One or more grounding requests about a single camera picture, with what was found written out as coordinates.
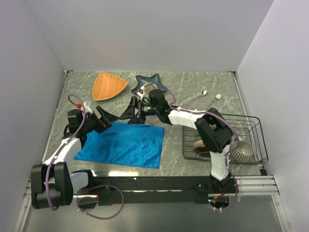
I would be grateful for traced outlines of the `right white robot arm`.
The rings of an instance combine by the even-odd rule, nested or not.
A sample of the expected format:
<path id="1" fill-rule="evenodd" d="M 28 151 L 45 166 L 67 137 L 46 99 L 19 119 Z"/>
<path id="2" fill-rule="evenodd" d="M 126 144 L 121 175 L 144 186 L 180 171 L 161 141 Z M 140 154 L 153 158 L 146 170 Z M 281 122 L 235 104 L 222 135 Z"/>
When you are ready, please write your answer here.
<path id="1" fill-rule="evenodd" d="M 211 174 L 208 184 L 221 193 L 229 187 L 232 173 L 229 170 L 229 154 L 233 151 L 232 139 L 239 140 L 235 129 L 215 109 L 193 111 L 169 104 L 159 89 L 151 90 L 146 100 L 144 92 L 139 98 L 132 97 L 126 110 L 120 116 L 129 124 L 144 124 L 147 116 L 157 116 L 162 123 L 180 125 L 198 131 L 204 146 L 211 156 Z"/>

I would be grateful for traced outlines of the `blue cloth napkin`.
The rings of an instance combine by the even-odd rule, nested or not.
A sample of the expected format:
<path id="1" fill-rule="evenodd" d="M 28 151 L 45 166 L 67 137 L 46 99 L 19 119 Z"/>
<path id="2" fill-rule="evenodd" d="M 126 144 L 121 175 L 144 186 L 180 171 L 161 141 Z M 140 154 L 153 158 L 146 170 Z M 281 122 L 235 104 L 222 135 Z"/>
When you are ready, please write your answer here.
<path id="1" fill-rule="evenodd" d="M 114 122 L 99 134 L 92 131 L 75 160 L 142 168 L 159 168 L 164 128 Z"/>

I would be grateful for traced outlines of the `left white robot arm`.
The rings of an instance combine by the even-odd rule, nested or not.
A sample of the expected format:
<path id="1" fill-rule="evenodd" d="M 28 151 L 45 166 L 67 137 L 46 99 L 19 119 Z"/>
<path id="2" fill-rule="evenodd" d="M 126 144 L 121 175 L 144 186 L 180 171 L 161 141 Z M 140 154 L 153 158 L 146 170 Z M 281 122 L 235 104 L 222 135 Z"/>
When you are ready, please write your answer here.
<path id="1" fill-rule="evenodd" d="M 90 170 L 69 171 L 70 163 L 82 150 L 90 132 L 101 134 L 119 119 L 96 107 L 96 115 L 89 107 L 79 105 L 67 113 L 68 124 L 65 126 L 60 146 L 53 155 L 31 169 L 31 204 L 35 209 L 69 205 L 79 190 L 91 194 L 96 188 L 94 176 Z"/>

